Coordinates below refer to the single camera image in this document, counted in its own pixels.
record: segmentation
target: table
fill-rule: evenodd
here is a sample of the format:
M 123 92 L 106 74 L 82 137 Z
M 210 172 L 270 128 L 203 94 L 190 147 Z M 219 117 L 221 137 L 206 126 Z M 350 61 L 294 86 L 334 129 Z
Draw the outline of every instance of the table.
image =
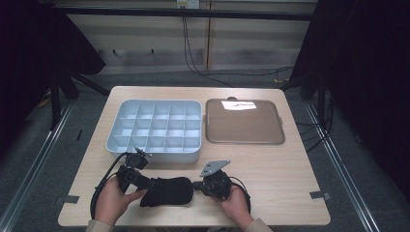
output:
M 268 225 L 325 225 L 330 216 L 323 198 L 312 199 L 319 191 L 307 153 L 292 113 L 281 90 L 202 87 L 117 86 L 111 90 L 69 195 L 79 196 L 76 204 L 66 203 L 58 218 L 62 226 L 86 226 L 94 187 L 100 182 L 114 157 L 105 149 L 120 104 L 128 99 L 195 100 L 236 97 L 242 100 L 269 100 L 278 108 L 286 140 L 280 145 L 217 144 L 205 137 L 195 163 L 149 163 L 141 173 L 150 178 L 188 177 L 201 181 L 200 171 L 206 161 L 231 160 L 223 168 L 229 176 L 239 178 L 251 197 L 254 218 Z M 141 208 L 133 202 L 117 221 L 123 226 L 235 226 L 215 202 L 196 191 L 190 204 Z

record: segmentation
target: wall outlet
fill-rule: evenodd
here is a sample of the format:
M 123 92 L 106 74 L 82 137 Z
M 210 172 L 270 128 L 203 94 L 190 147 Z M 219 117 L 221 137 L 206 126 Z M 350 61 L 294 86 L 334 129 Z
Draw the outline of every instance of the wall outlet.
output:
M 188 0 L 177 0 L 177 9 L 187 9 Z
M 189 9 L 199 9 L 199 0 L 188 0 Z

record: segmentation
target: grey carpet floor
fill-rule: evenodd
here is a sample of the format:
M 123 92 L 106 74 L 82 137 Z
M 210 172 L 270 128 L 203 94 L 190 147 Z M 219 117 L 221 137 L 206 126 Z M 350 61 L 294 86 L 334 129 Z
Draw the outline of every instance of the grey carpet floor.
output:
M 237 73 L 259 73 L 271 71 L 251 71 Z M 288 73 L 247 76 L 238 74 L 200 76 L 192 72 L 158 72 L 123 75 L 100 75 L 90 77 L 102 87 L 111 89 L 118 85 L 139 86 L 208 86 L 246 88 L 276 88 L 276 78 L 284 79 Z M 80 96 L 73 103 L 73 111 L 64 126 L 41 175 L 30 191 L 30 195 L 17 218 L 13 231 L 84 231 L 84 228 L 64 228 L 57 218 L 61 206 L 54 204 L 56 197 L 69 192 L 73 178 L 98 123 L 107 97 L 76 83 Z M 298 125 L 306 148 L 319 141 L 317 132 L 310 124 L 305 102 L 301 100 L 299 89 L 285 92 L 293 116 Z M 0 164 L 0 213 L 4 214 L 19 184 L 25 178 L 48 134 L 51 111 L 50 105 L 36 108 L 27 118 L 21 136 L 8 152 L 8 158 Z M 331 138 L 344 160 L 365 202 L 371 209 L 380 231 L 410 231 L 410 208 L 390 179 L 375 164 L 366 144 L 359 144 L 356 133 L 343 115 L 335 109 Z M 329 156 L 322 144 L 308 154 L 319 187 L 328 192 L 332 199 L 326 204 L 332 217 L 326 226 L 277 226 L 277 231 L 366 231 L 359 219 Z

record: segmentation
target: person's left hand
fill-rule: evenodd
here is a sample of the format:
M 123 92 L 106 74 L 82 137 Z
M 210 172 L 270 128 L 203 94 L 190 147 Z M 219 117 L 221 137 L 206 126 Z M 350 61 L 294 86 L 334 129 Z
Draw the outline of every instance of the person's left hand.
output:
M 120 190 L 118 178 L 109 179 L 97 200 L 95 220 L 114 226 L 130 203 L 143 196 L 144 193 L 145 191 L 140 190 L 124 194 Z

